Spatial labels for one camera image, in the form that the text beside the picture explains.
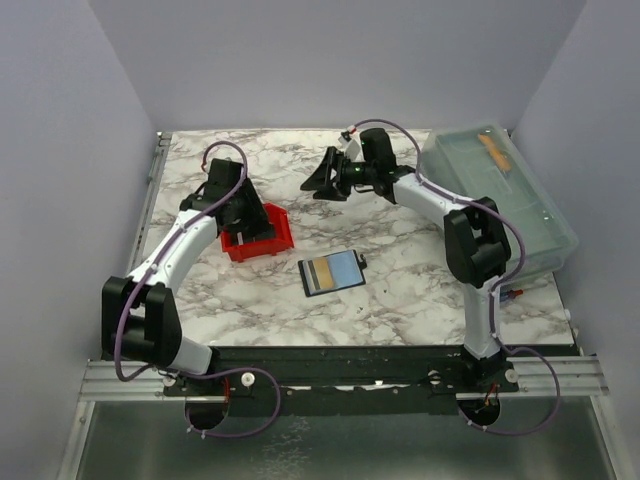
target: black joint motor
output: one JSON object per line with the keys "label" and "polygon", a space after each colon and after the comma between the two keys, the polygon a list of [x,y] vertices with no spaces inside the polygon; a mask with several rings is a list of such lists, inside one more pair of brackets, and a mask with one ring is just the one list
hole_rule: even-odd
{"label": "black joint motor", "polygon": [[[496,213],[496,203],[488,197],[476,200]],[[511,247],[502,222],[486,211],[468,206],[444,217],[447,265],[462,283],[481,288],[504,274],[511,258]]]}
{"label": "black joint motor", "polygon": [[[202,211],[210,207],[229,193],[241,173],[242,164],[214,158],[207,181],[196,193],[182,201],[180,210]],[[216,217],[218,232],[225,231],[234,237],[242,234],[244,243],[275,237],[275,229],[269,223],[267,212],[249,178],[244,180],[229,201],[210,215]]]}

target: white marble table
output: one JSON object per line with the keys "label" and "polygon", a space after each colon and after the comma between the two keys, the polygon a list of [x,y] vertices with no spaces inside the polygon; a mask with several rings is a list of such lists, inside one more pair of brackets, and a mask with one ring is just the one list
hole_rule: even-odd
{"label": "white marble table", "polygon": [[[428,133],[413,132],[422,143]],[[392,134],[399,163],[415,153]],[[439,345],[462,343],[460,286],[445,264],[441,232],[417,213],[375,194],[346,203],[317,201],[300,184],[320,163],[335,130],[201,131],[173,135],[144,247],[149,254],[169,230],[180,201],[206,176],[204,149],[237,142],[249,158],[263,202],[289,212],[296,248],[275,257],[232,263],[215,242],[200,256],[177,294],[184,334],[209,345]],[[219,158],[237,158],[230,148]],[[297,261],[356,249],[368,261],[367,284],[307,298]],[[501,309],[507,343],[573,343],[552,276],[525,286]]]}

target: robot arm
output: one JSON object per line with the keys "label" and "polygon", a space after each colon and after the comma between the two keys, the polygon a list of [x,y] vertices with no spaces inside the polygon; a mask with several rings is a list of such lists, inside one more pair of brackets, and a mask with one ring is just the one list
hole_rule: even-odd
{"label": "robot arm", "polygon": [[[241,169],[241,164],[230,160],[213,159],[207,181],[182,201],[171,230],[149,258],[125,278],[111,277],[107,281],[102,290],[104,351],[114,353],[122,312],[135,287],[144,281],[133,301],[136,312],[127,312],[122,355],[167,370],[192,374],[210,370],[212,350],[182,335],[174,294],[198,256],[222,231],[244,243],[275,236],[248,178],[228,202],[202,215],[228,194],[240,179]],[[150,267],[153,273],[147,276]]]}
{"label": "robot arm", "polygon": [[[364,162],[353,161],[359,148],[350,132],[340,139],[345,153],[329,147],[318,169],[300,187],[314,191],[313,198],[345,201],[352,188],[371,186],[379,196],[425,216],[445,234],[447,265],[463,283],[466,333],[464,353],[473,363],[499,357],[498,330],[492,333],[489,301],[498,311],[499,295],[490,297],[493,285],[505,273],[511,256],[504,227],[486,212],[463,207],[424,188],[408,166],[398,166],[389,136],[382,128],[360,134]],[[477,200],[497,212],[490,198]]]}

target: gray wall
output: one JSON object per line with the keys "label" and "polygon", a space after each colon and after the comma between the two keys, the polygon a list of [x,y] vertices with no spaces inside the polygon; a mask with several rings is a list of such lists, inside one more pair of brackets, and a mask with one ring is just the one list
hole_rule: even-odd
{"label": "gray wall", "polygon": [[155,144],[84,0],[0,15],[0,478],[54,478]]}
{"label": "gray wall", "polygon": [[588,0],[514,135],[580,237],[558,285],[604,366],[632,454],[640,452],[639,24],[637,0]]}
{"label": "gray wall", "polygon": [[161,129],[514,127],[584,0],[90,0]]}

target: purple cable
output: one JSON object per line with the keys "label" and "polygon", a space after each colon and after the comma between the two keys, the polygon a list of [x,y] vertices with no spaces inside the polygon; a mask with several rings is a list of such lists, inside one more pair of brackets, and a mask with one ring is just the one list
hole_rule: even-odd
{"label": "purple cable", "polygon": [[[221,146],[221,145],[227,145],[229,147],[232,147],[232,148],[236,149],[238,151],[238,153],[240,153],[240,156],[242,157],[243,168],[242,168],[242,171],[240,173],[240,178],[238,179],[238,182],[233,186],[233,188],[231,190],[229,190],[229,193],[227,193],[225,196],[223,196],[220,200],[218,200],[213,205],[207,207],[206,209],[204,209],[203,211],[201,211],[200,213],[195,215],[193,218],[188,220],[184,224],[184,229],[176,230],[174,232],[174,234],[171,235],[171,237],[169,238],[167,243],[165,243],[164,247],[158,252],[158,255],[156,255],[156,257],[153,259],[152,265],[157,265],[158,263],[160,263],[162,261],[162,259],[164,258],[164,256],[169,251],[169,249],[176,242],[176,240],[178,238],[180,238],[180,236],[186,230],[188,230],[193,224],[195,224],[198,220],[200,220],[204,216],[210,214],[211,212],[213,212],[214,210],[216,210],[220,206],[224,205],[238,191],[238,189],[242,186],[242,184],[244,183],[245,179],[247,178],[247,171],[248,171],[248,168],[249,168],[248,161],[247,161],[247,155],[244,153],[244,151],[238,145],[236,145],[233,142],[229,142],[227,140],[219,140],[219,141],[214,142],[211,145],[209,145],[209,147],[204,151],[204,154],[203,154],[203,165],[206,165],[207,155],[209,155],[209,152],[213,148]],[[129,376],[126,376],[124,374],[124,372],[122,371],[122,337],[124,335],[124,328],[125,328],[125,325],[127,323],[127,318],[129,317],[129,311],[131,310],[131,307],[133,306],[133,302],[135,301],[136,297],[138,296],[138,294],[140,293],[140,291],[142,290],[144,285],[147,283],[147,280],[149,280],[149,277],[151,277],[151,275],[153,275],[153,269],[150,267],[149,269],[147,269],[147,271],[144,273],[144,275],[142,276],[140,281],[133,288],[131,294],[129,295],[129,298],[127,299],[127,301],[126,301],[126,303],[124,305],[124,308],[122,309],[122,314],[120,315],[120,320],[118,321],[118,328],[116,330],[115,346],[114,346],[114,349],[113,349],[114,350],[113,351],[113,360],[114,360],[114,364],[115,364],[116,376],[122,382],[128,382],[128,381],[133,380],[138,375],[140,375],[142,372],[144,372],[145,370],[148,370],[152,366],[151,364],[145,365],[145,366],[139,368],[138,370],[134,371]],[[233,368],[233,369],[230,369],[230,370],[225,370],[225,371],[214,373],[214,374],[210,374],[210,375],[195,375],[195,374],[188,373],[188,372],[182,372],[182,375],[185,376],[185,377],[198,379],[198,380],[211,380],[211,379],[215,379],[215,378],[226,377],[227,375],[232,375],[232,374],[238,373],[238,372],[257,372],[257,373],[261,373],[262,375],[265,375],[271,381],[271,383],[273,383],[273,386],[275,387],[275,390],[276,390],[276,407],[274,408],[273,413],[271,414],[271,417],[262,426],[254,429],[254,430],[248,431],[248,432],[234,433],[234,434],[231,434],[231,433],[205,432],[205,435],[210,436],[210,437],[219,437],[219,438],[243,438],[243,437],[249,437],[251,435],[255,435],[256,433],[259,433],[259,432],[263,431],[264,429],[266,429],[277,418],[278,413],[280,413],[280,404],[281,404],[280,386],[278,385],[278,382],[273,377],[273,375],[271,375],[269,372],[267,372],[266,370],[263,370],[261,368],[255,368],[255,367]]]}
{"label": "purple cable", "polygon": [[176,242],[176,240],[178,238],[180,238],[180,236],[182,236],[182,234],[187,229],[189,229],[189,227],[191,227],[194,223],[196,223],[198,220],[200,220],[204,216],[208,215],[212,211],[214,211],[217,208],[219,208],[220,206],[224,205],[238,191],[238,189],[242,186],[242,183],[244,182],[244,180],[247,178],[247,169],[248,169],[247,155],[244,153],[244,151],[238,145],[236,145],[233,142],[229,142],[227,140],[219,140],[217,142],[212,143],[204,151],[203,161],[206,161],[207,155],[209,154],[209,152],[213,148],[221,146],[221,145],[227,145],[229,147],[232,147],[232,148],[236,149],[238,151],[238,153],[240,153],[240,156],[242,157],[242,163],[243,163],[243,168],[242,168],[242,171],[240,173],[240,178],[238,179],[238,182],[233,186],[233,188],[231,190],[229,190],[229,193],[227,193],[224,197],[222,197],[220,200],[215,202],[213,205],[205,208],[203,211],[201,211],[200,213],[195,215],[193,218],[191,218],[189,221],[187,221],[184,224],[184,229],[178,229],[173,233],[173,235],[171,235],[171,237],[169,238],[167,243],[164,244],[164,247],[158,252],[158,255],[156,255],[156,257],[153,259],[152,266],[147,269],[147,271],[144,273],[144,275],[142,276],[140,281],[135,285],[135,287],[131,291],[131,294],[129,295],[129,298],[127,298],[127,301],[124,304],[124,308],[122,309],[122,314],[120,315],[120,320],[118,321],[118,328],[116,330],[115,346],[114,346],[114,349],[113,349],[113,362],[115,363],[116,376],[118,377],[118,379],[121,382],[129,382],[129,381],[133,380],[134,378],[136,378],[138,375],[140,375],[145,370],[151,368],[151,365],[145,365],[145,366],[139,368],[138,370],[136,370],[135,372],[133,372],[129,376],[126,376],[124,374],[124,372],[122,371],[122,337],[124,335],[124,327],[125,327],[125,325],[127,323],[127,318],[129,317],[129,311],[131,310],[131,307],[133,306],[133,302],[135,301],[136,297],[140,294],[140,291],[142,290],[144,285],[147,283],[147,280],[149,280],[149,277],[151,277],[151,275],[153,275],[153,268],[152,268],[153,265],[158,265],[158,263],[160,263],[162,261],[162,259],[167,254],[167,252],[171,249],[171,247]]}
{"label": "purple cable", "polygon": [[276,381],[276,379],[273,377],[273,375],[271,375],[269,372],[267,372],[266,370],[263,370],[261,368],[256,368],[256,367],[245,367],[245,368],[232,368],[230,370],[225,370],[224,372],[219,372],[219,373],[212,373],[209,375],[192,375],[189,373],[183,373],[183,376],[185,377],[189,377],[189,378],[195,378],[198,380],[213,380],[215,378],[220,378],[220,377],[224,377],[227,375],[231,375],[233,373],[244,373],[244,372],[256,372],[256,373],[261,373],[262,375],[264,375],[265,377],[267,377],[271,383],[273,384],[273,387],[276,390],[276,406],[273,409],[273,413],[271,414],[271,416],[269,417],[269,419],[263,423],[262,425],[260,425],[257,428],[254,428],[253,430],[249,430],[247,432],[242,432],[242,433],[217,433],[211,430],[199,430],[197,428],[195,428],[192,424],[191,424],[191,417],[189,415],[189,410],[187,410],[186,416],[187,416],[187,422],[189,423],[189,428],[194,430],[195,432],[198,432],[200,434],[204,434],[207,437],[214,437],[214,438],[246,438],[246,437],[251,437],[257,433],[262,432],[264,429],[266,429],[269,425],[271,425],[275,419],[278,417],[278,413],[280,412],[280,404],[282,403],[282,396],[280,394],[280,386],[278,385],[278,382]]}
{"label": "purple cable", "polygon": [[[438,185],[436,185],[433,182],[430,182],[429,180],[425,179],[422,174],[420,173],[420,154],[421,154],[421,150],[420,150],[420,145],[418,145],[418,142],[416,141],[415,138],[413,138],[413,135],[411,135],[406,129],[402,128],[400,125],[398,125],[395,122],[390,122],[389,120],[384,120],[382,118],[370,118],[367,120],[362,120],[361,122],[358,122],[356,124],[354,124],[354,126],[360,127],[361,125],[364,125],[366,123],[383,123],[386,125],[390,125],[392,127],[394,127],[395,129],[397,129],[398,131],[402,132],[408,139],[409,141],[413,144],[414,148],[416,149],[416,153],[418,156],[418,161],[416,163],[416,178],[418,179],[418,182],[420,182],[420,184],[425,187],[426,189],[432,191],[433,193],[435,193],[436,195],[441,196],[442,198],[449,200],[450,202],[453,203],[459,203],[461,205],[466,205],[466,206],[471,206],[471,207],[475,207],[478,208],[480,210],[482,210],[485,213],[488,213],[489,215],[491,215],[492,217],[496,218],[497,220],[499,220],[500,222],[502,222],[509,230],[511,230],[511,233],[513,233],[514,237],[516,238],[516,241],[518,242],[518,248],[520,249],[520,258],[518,259],[518,264],[515,266],[515,268],[509,272],[507,275],[505,275],[504,277],[502,277],[500,280],[498,280],[496,283],[493,284],[493,286],[491,287],[491,291],[489,293],[489,295],[491,297],[493,297],[496,294],[496,291],[499,290],[500,285],[503,285],[504,283],[508,282],[509,280],[511,280],[512,278],[514,278],[521,270],[522,267],[524,266],[525,263],[525,246],[524,246],[524,239],[522,238],[522,236],[520,235],[520,232],[518,231],[518,229],[515,227],[515,225],[513,225],[513,223],[511,223],[511,221],[507,218],[505,218],[504,216],[500,215],[498,212],[496,212],[495,210],[490,209],[489,207],[485,206],[485,205],[481,205],[479,203],[474,202],[473,200],[466,198],[466,197],[460,197],[459,195],[456,195],[442,187],[439,187]],[[489,298],[489,327],[491,329],[491,333],[495,334],[496,333],[496,319],[495,319],[495,305],[493,302],[493,298]],[[549,369],[549,371],[551,372],[551,376],[553,377],[553,382],[555,383],[556,386],[556,402],[554,404],[553,410],[551,411],[551,413],[549,414],[549,416],[542,421],[539,425],[537,425],[536,427],[530,428],[528,430],[523,430],[520,432],[509,432],[509,431],[505,431],[505,430],[498,430],[498,429],[492,429],[492,428],[487,428],[484,427],[482,425],[478,425],[477,423],[472,422],[465,414],[462,410],[459,410],[460,415],[467,421],[467,424],[477,430],[486,432],[486,433],[493,433],[495,435],[505,435],[505,436],[522,436],[522,435],[529,435],[531,433],[536,433],[539,432],[543,429],[545,429],[546,427],[548,427],[553,420],[555,419],[555,417],[558,415],[558,411],[560,410],[560,404],[562,402],[562,397],[560,394],[560,380],[558,379],[558,375],[556,374],[555,369],[553,368],[553,366],[551,365],[551,363],[549,363],[549,361],[544,358],[543,355],[541,355],[540,353],[536,352],[535,350],[533,350],[532,348],[529,347],[519,347],[519,348],[515,348],[515,349],[510,349],[509,347],[507,347],[502,340],[500,339],[499,336],[496,336],[496,340],[498,342],[498,345],[500,345],[500,348],[502,348],[508,355],[514,356],[518,353],[521,352],[527,352],[530,353],[536,357],[538,357]]]}

